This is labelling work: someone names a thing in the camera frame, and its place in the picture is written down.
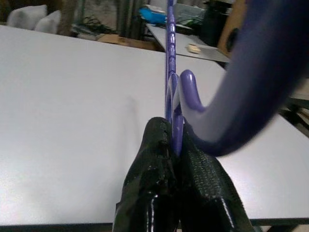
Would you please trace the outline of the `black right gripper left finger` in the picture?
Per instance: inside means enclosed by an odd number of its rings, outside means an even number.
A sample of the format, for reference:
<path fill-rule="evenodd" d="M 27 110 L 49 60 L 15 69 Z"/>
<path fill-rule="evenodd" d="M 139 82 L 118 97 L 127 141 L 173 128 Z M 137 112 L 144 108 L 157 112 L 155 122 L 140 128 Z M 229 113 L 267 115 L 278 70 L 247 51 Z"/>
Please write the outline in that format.
<path fill-rule="evenodd" d="M 117 232 L 174 232 L 179 217 L 175 195 L 178 190 L 171 149 L 171 124 L 162 117 L 151 118 L 145 127 L 139 151 L 131 164 L 116 204 Z"/>

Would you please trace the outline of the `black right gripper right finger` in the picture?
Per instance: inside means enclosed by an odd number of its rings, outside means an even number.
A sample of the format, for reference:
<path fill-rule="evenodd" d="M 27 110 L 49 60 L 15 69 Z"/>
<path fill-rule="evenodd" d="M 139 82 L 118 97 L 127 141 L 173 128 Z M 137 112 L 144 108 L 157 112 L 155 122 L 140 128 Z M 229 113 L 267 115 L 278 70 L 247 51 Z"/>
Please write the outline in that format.
<path fill-rule="evenodd" d="M 237 190 L 217 158 L 196 147 L 183 129 L 180 221 L 184 232 L 252 232 Z"/>

